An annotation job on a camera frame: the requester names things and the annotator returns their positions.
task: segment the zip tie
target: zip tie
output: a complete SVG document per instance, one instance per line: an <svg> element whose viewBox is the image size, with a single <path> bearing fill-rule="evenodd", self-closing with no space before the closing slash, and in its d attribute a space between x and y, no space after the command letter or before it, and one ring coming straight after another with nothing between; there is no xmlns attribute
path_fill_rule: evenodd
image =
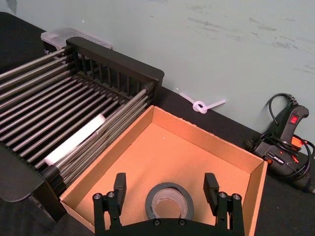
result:
<svg viewBox="0 0 315 236"><path fill-rule="evenodd" d="M186 94L184 94L182 92L179 95L192 103L192 108L195 112L200 112L202 114L206 114L209 109L217 107L217 106L224 104L226 102L226 99L223 99L219 102L216 102L216 103L213 103L213 104L206 106L206 104L204 102L194 101L192 98L188 97Z"/></svg>

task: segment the plastic storage container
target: plastic storage container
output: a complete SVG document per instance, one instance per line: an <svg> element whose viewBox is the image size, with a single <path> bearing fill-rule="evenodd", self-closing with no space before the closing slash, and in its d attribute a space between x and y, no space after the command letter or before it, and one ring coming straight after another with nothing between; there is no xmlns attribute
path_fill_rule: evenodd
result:
<svg viewBox="0 0 315 236"><path fill-rule="evenodd" d="M41 40L44 43L45 46L45 53L51 53L57 50L60 50L61 48L66 46L66 40L71 37L82 37L89 41L92 41L94 43L97 43L103 47L112 48L112 45L110 43L105 42L104 40L97 38L94 35L90 35L88 33L78 31L73 28L64 28L64 29L58 29L53 32L44 32L41 34Z"/></svg>

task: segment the open cardboard box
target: open cardboard box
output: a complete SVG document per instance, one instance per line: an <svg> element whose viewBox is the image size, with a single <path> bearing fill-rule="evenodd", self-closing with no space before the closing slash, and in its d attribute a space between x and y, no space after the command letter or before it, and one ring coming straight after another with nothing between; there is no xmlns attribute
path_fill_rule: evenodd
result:
<svg viewBox="0 0 315 236"><path fill-rule="evenodd" d="M267 164L251 153L175 117L148 108L61 195L75 219L94 231L92 196L113 190L117 173L125 172L127 192L122 225L148 220L145 199L162 182L184 187L194 203L194 221L212 224L215 217L203 192L205 173L214 173L220 191L240 194L247 236L253 236ZM105 214L106 228L109 217Z"/></svg>

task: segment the black tablecloth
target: black tablecloth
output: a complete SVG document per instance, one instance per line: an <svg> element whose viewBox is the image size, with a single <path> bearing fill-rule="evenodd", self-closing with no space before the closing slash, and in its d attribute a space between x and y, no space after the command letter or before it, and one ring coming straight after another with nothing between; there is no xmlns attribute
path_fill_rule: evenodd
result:
<svg viewBox="0 0 315 236"><path fill-rule="evenodd" d="M43 30L7 13L0 13L0 73L43 55ZM157 105L215 135L244 147L255 131L214 111L200 114L178 94L162 88ZM266 177L256 236L314 236L315 196ZM53 223L31 200L7 203L0 199L0 235L93 235L68 214Z"/></svg>

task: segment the black tape roll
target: black tape roll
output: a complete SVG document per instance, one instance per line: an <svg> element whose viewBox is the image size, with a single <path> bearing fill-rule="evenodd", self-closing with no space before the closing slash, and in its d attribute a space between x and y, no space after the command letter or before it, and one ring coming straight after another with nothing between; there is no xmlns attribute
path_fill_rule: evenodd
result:
<svg viewBox="0 0 315 236"><path fill-rule="evenodd" d="M150 190L145 203L149 219L160 218L155 212L155 206L162 199L175 201L181 210L181 218L192 220L194 211L192 198L186 189L175 183L160 183Z"/></svg>

